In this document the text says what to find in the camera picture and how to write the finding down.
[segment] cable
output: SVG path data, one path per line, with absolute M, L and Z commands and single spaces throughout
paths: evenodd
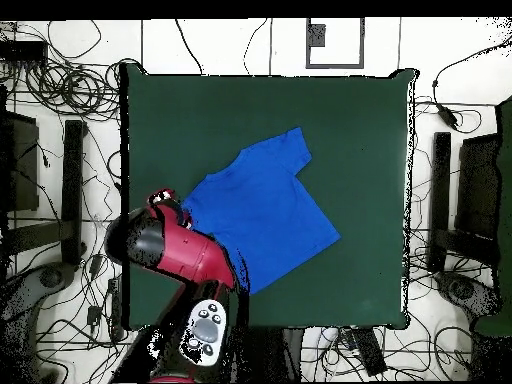
M 83 53 L 80 53 L 79 55 L 77 56 L 64 56 L 59 50 L 57 50 L 57 48 L 55 47 L 55 45 L 53 44 L 52 42 L 52 39 L 50 37 L 50 27 L 51 25 L 54 23 L 55 21 L 50 21 L 48 22 L 48 25 L 47 25 L 47 34 L 48 34 L 48 44 L 51 46 L 51 48 L 55 51 L 55 53 L 57 53 L 60 58 L 64 61 L 67 61 L 69 59 L 79 59 L 81 58 L 82 56 L 85 56 L 87 53 L 89 53 L 92 49 L 94 49 L 94 47 L 96 47 L 100 41 L 101 41 L 101 31 L 100 29 L 98 28 L 98 25 L 96 25 L 96 22 L 94 22 L 93 20 L 91 20 L 92 24 L 94 25 L 94 28 L 96 29 L 96 31 L 98 32 L 98 40 L 96 40 L 96 42 L 91 46 L 89 47 L 87 50 L 85 50 Z
M 120 176 L 120 175 L 116 175 L 116 174 L 114 174 L 114 173 L 112 172 L 112 169 L 110 168 L 110 161 L 112 160 L 112 158 L 113 158 L 115 155 L 117 155 L 117 154 L 119 154 L 119 153 L 121 153 L 121 150 L 116 150 L 114 153 L 112 153 L 112 154 L 108 157 L 108 159 L 107 159 L 107 171 L 108 171 L 108 173 L 109 173 L 111 176 L 113 176 L 114 178 L 121 179 L 121 176 Z
M 185 48 L 187 49 L 187 51 L 190 54 L 190 56 L 192 56 L 192 59 L 194 59 L 194 61 L 197 64 L 197 67 L 199 68 L 199 74 L 203 75 L 203 68 L 201 67 L 201 64 L 199 63 L 197 58 L 194 56 L 194 54 L 192 53 L 192 51 L 188 47 L 188 43 L 187 43 L 187 40 L 185 39 L 185 35 L 183 34 L 183 30 L 181 29 L 180 23 L 178 22 L 177 19 L 175 19 L 174 22 L 176 22 L 176 26 L 178 27 L 178 31 L 180 32 L 181 39 L 183 40 L 183 44 L 185 44 Z
M 446 371 L 444 370 L 443 366 L 441 365 L 441 358 L 439 356 L 439 347 L 437 345 L 437 339 L 439 338 L 439 336 L 444 333 L 445 331 L 447 330 L 457 330 L 457 331 L 460 331 L 461 333 L 464 333 L 466 336 L 468 336 L 471 340 L 473 340 L 473 336 L 467 332 L 466 330 L 464 330 L 463 328 L 460 328 L 460 327 L 457 327 L 457 326 L 449 326 L 449 327 L 444 327 L 443 329 L 439 330 L 436 335 L 434 336 L 434 355 L 435 355 L 435 358 L 436 358 L 436 361 L 437 361 L 437 365 L 439 366 L 439 369 L 441 370 L 441 372 L 444 374 L 444 376 L 449 380 L 449 381 L 453 381 L 453 379 L 446 373 Z
M 437 101 L 437 97 L 436 97 L 436 89 L 437 87 L 439 86 L 439 77 L 441 76 L 441 74 L 446 71 L 447 69 L 451 68 L 452 66 L 455 66 L 455 65 L 458 65 L 459 63 L 462 63 L 462 62 L 465 62 L 473 57 L 477 57 L 477 56 L 480 56 L 482 54 L 487 54 L 487 53 L 490 53 L 491 51 L 493 50 L 497 50 L 499 48 L 503 48 L 503 47 L 507 47 L 511 44 L 512 42 L 512 36 L 508 37 L 505 41 L 503 41 L 502 43 L 500 44 L 497 44 L 495 46 L 491 46 L 491 47 L 486 47 L 485 49 L 482 49 L 482 50 L 479 50 L 477 51 L 476 53 L 473 53 L 473 54 L 470 54 L 469 56 L 463 58 L 463 59 L 460 59 L 456 62 L 453 62 L 447 66 L 445 66 L 443 69 L 441 69 L 437 76 L 435 77 L 434 81 L 432 82 L 432 94 L 433 94 L 433 98 L 434 98 L 434 103 L 435 105 L 437 106 L 438 110 L 439 110 L 439 115 L 441 116 L 441 118 L 443 119 L 443 121 L 445 121 L 445 123 L 450 126 L 453 130 L 457 131 L 458 133 L 461 133 L 461 134 L 471 134 L 473 132 L 475 132 L 477 129 L 480 128 L 480 126 L 482 125 L 482 115 L 480 114 L 479 111 L 475 110 L 475 109 L 465 109 L 465 110 L 461 110 L 461 111 L 452 111 L 450 109 L 448 109 L 446 106 L 443 106 L 441 105 L 438 101 Z M 472 130 L 470 131 L 463 131 L 460 129 L 460 127 L 463 125 L 464 123 L 464 118 L 462 117 L 462 114 L 461 112 L 474 112 L 478 115 L 478 118 L 479 118 L 479 122 L 477 124 L 477 126 L 475 128 L 473 128 Z M 462 122 L 459 124 L 456 120 L 456 118 L 454 117 L 454 113 L 459 113 L 462 117 Z
M 249 69 L 247 69 L 247 65 L 245 64 L 245 57 L 247 56 L 247 52 L 248 52 L 248 50 L 249 50 L 249 46 L 251 45 L 251 42 L 252 42 L 253 37 L 254 37 L 254 36 L 256 35 L 256 33 L 260 30 L 260 28 L 261 28 L 263 25 L 265 25 L 265 24 L 267 23 L 267 21 L 268 21 L 268 18 L 265 18 L 265 22 L 263 22 L 263 23 L 262 23 L 258 28 L 256 28 L 256 29 L 254 30 L 254 32 L 253 32 L 253 33 L 252 33 L 252 35 L 251 35 L 251 38 L 250 38 L 249 42 L 247 43 L 247 48 L 245 49 L 245 53 L 244 53 L 244 68 L 245 68 L 245 70 L 246 70 L 246 72 L 247 72 L 247 75 L 251 75 L 251 74 L 249 73 Z

